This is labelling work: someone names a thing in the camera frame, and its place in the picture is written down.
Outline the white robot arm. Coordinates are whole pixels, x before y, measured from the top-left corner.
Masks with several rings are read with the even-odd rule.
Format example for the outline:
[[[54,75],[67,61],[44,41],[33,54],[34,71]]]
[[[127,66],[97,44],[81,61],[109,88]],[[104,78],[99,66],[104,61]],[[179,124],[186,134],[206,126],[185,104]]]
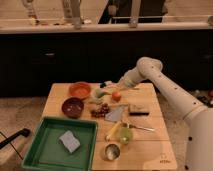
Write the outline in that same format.
[[[213,171],[213,108],[200,102],[162,73],[160,60],[141,57],[116,83],[120,91],[150,80],[189,126],[186,171]]]

